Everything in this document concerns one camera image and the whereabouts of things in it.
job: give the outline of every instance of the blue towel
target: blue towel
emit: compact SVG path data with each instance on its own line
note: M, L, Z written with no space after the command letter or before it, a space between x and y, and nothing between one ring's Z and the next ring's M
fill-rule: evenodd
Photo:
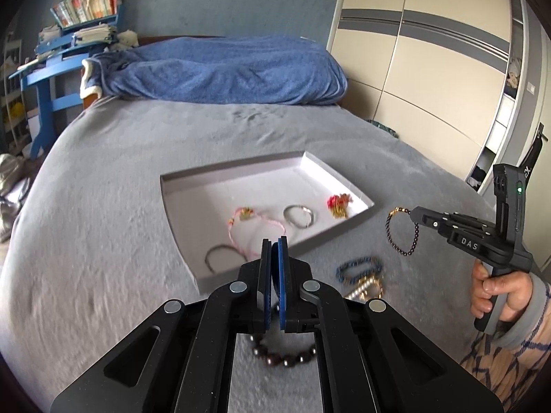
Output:
M294 37L181 37L86 60L81 96L101 88L100 96L322 106L339 101L347 87L323 46Z

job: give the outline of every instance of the jewelry tray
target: jewelry tray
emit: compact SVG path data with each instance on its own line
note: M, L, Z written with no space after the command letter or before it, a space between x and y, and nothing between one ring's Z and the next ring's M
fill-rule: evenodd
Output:
M216 163L161 175L166 218L182 260L200 294L235 280L243 257L231 250L210 255L213 274L205 255L215 245L228 244L228 219L238 207L281 222L287 232L289 252L300 255L356 226L367 218L374 203L356 186L308 152L288 152ZM347 219L335 219L327 208L333 194L348 193L352 201ZM313 211L314 223L297 229L283 217L288 205L304 205ZM295 221L307 223L306 213L293 212ZM262 239L272 242L282 235L278 226L258 218L236 220L232 234L257 259Z

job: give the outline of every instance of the gray blanket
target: gray blanket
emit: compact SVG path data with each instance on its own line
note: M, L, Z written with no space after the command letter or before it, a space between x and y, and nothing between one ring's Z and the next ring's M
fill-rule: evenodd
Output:
M388 133L338 107L211 106L103 99L63 132L15 226L0 277L0 351L47 411L54 397L168 298L199 300L171 236L159 175L222 160L307 150L374 202L370 219L297 256L315 278L347 290L335 268L377 255L385 299L458 359L475 334L472 258L434 231L411 257L385 235L387 213L422 205L491 219L466 183ZM392 223L408 247L407 216ZM269 347L303 349L312 337L271 331ZM229 411L321 411L315 363L267 368L245 337L235 350Z

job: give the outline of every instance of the bracelet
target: bracelet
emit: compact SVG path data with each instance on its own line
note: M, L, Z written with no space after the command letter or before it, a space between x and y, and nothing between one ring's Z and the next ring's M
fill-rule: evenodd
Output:
M376 288L376 292L371 292L371 288ZM350 292L348 295L345 295L346 299L356 299L359 298L363 302L366 302L372 298L382 298L383 295L382 288L382 276L377 276L372 274L371 276L365 276L360 279L357 283L356 288Z
M386 237L388 238L388 241L390 242L390 245L392 245L392 248L394 248L394 250L396 250L403 256L411 256L415 251L415 247L417 246L417 239L419 239L419 224L415 223L415 236L413 237L412 246L408 252L405 252L394 243L392 237L390 236L390 219L392 219L392 216L395 215L397 212L405 212L406 214L409 214L409 209L397 206L388 213L388 217L386 218Z
M367 270L357 274L356 276L350 278L344 275L344 271L350 269L351 267L357 267L362 264L370 264ZM348 285L357 284L362 278L369 277L373 274L381 273L382 263L375 258L374 256L364 256L363 258L352 259L347 261L344 264L338 266L335 276L339 283L344 283Z
M335 219L347 219L346 207L350 202L352 202L350 194L335 194L327 199L327 208Z
M213 273L213 275L215 275L216 272L213 270L212 266L210 265L210 261L209 261L208 257L212 252L215 252L216 250L231 250L231 251L237 253L239 256L243 257L245 262L247 262L247 256L245 256L243 253L241 253L237 248L235 248L232 245L218 244L218 245L212 246L208 249L208 251L205 255L205 265Z
M305 213L307 213L309 216L310 216L310 220L308 221L308 223L306 225L301 225L299 223L296 223L293 218L290 216L289 214L289 211L292 210L293 208L297 208L297 209L300 209L302 211L304 211ZM304 205L289 205L289 206L286 206L284 209L283 209L283 218L288 222L290 223L291 225L293 225L294 227L297 227L298 229L300 230L305 230L309 227L311 227L313 225L313 211L304 206Z
M272 317L279 313L279 303L272 307ZM297 354L285 353L281 355L276 352L270 352L266 345L261 344L264 335L254 333L249 336L249 340L253 343L252 354L254 357L263 358L267 366L277 366L282 364L285 368L293 368L297 363L308 363L318 355L316 345L313 343L307 350Z
M278 220L270 219L269 217L267 217L263 214L258 214L258 213L255 212L255 210L253 210L252 208L250 208L248 206L241 206L233 212L233 214L231 215L231 219L228 220L228 236L230 237L231 244L235 247L236 251L242 256L247 256L247 252L244 249L242 249L235 242L235 239L233 238L233 235L231 234L231 229L233 228L235 220L238 216L239 216L239 220L241 220L241 221L249 220L251 218L259 218L259 219L261 219L261 220L263 220L267 223L270 223L272 225L277 225L278 227L280 227L282 229L282 231L283 231L282 235L285 235L285 227Z

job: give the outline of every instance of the dark bead bracelet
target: dark bead bracelet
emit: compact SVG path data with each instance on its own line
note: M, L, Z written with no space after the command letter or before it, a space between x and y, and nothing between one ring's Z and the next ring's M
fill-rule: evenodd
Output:
M415 223L415 234L413 236L413 242L412 242L411 248L407 252L405 250L402 250L398 245L394 243L394 241L392 240L392 236L390 235L390 219L392 219L392 216L394 216L398 212L404 212L406 214L409 214L409 209L401 208L397 206L391 212L388 213L388 217L386 218L386 223L385 223L386 237L394 250L396 250L402 256L411 256L415 251L415 247L417 246L417 240L419 239L419 224Z
M272 316L279 312L279 304L272 307ZM263 358L268 366L277 366L282 364L285 368L292 368L297 363L308 363L318 354L316 345L311 345L306 351L301 351L298 354L285 354L281 356L276 352L270 352L267 346L261 344L264 335L255 333L249 336L249 340L253 343L252 354L254 357Z

